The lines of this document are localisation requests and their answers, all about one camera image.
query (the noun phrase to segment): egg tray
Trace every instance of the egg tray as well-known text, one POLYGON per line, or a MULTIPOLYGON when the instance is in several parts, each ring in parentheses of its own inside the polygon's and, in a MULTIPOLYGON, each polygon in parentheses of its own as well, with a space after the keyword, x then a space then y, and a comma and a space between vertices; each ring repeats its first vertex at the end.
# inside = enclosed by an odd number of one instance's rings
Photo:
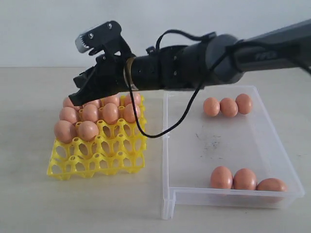
MULTIPOLYGON (((121 96, 120 110, 124 109, 121 96)), ((141 96, 139 123, 145 129, 144 98, 141 96)), ((91 178, 96 172, 111 176, 119 171, 137 173, 145 167, 143 152, 146 150, 146 137, 143 136, 136 123, 128 123, 120 118, 114 125, 103 120, 96 122, 99 135, 86 142, 79 137, 71 143, 54 141, 47 175, 60 180, 68 180, 72 175, 91 178)))

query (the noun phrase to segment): white background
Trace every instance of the white background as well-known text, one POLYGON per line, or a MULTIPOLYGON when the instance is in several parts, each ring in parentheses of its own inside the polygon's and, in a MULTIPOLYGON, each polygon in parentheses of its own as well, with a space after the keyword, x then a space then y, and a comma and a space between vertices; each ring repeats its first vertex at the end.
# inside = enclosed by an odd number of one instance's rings
MULTIPOLYGON (((0 67, 86 67, 77 35, 116 20, 136 55, 167 29, 249 38, 311 17, 310 0, 1 0, 0 67)), ((168 44, 191 43, 177 35, 168 44)))

